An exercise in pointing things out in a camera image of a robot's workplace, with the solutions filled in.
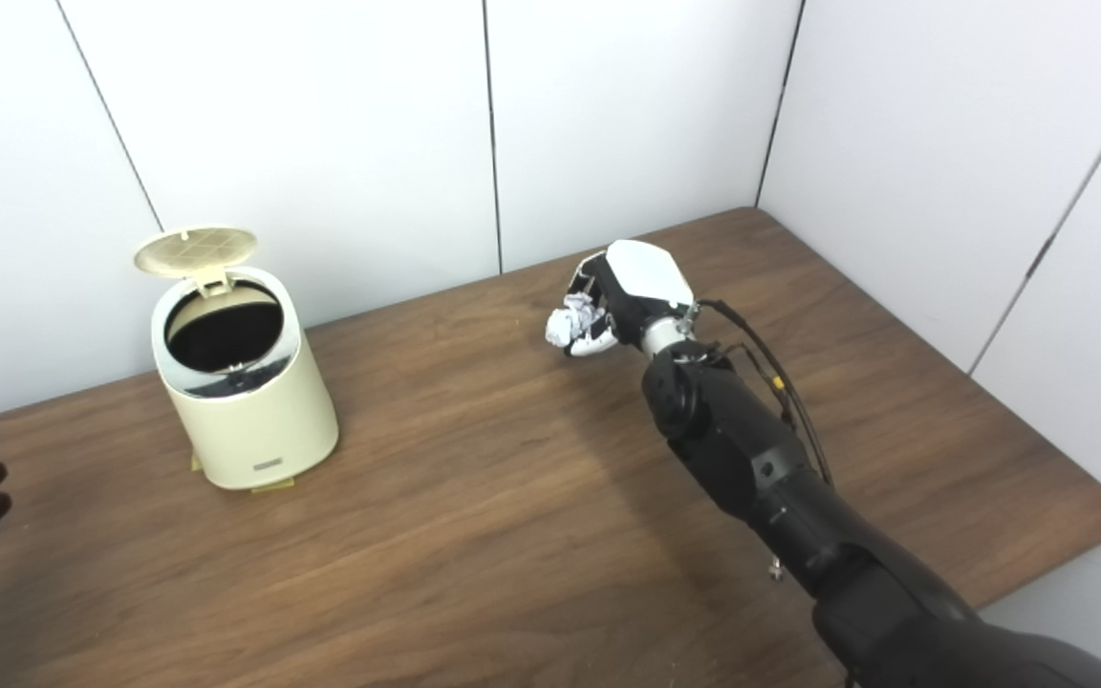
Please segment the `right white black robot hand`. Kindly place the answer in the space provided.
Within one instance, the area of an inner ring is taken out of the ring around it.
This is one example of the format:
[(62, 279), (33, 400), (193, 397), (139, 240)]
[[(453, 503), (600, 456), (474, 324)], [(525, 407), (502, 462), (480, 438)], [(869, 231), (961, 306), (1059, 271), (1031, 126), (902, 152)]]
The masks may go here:
[(546, 339), (568, 357), (624, 345), (655, 358), (694, 339), (699, 309), (667, 249), (617, 240), (578, 263), (562, 308), (548, 317)]

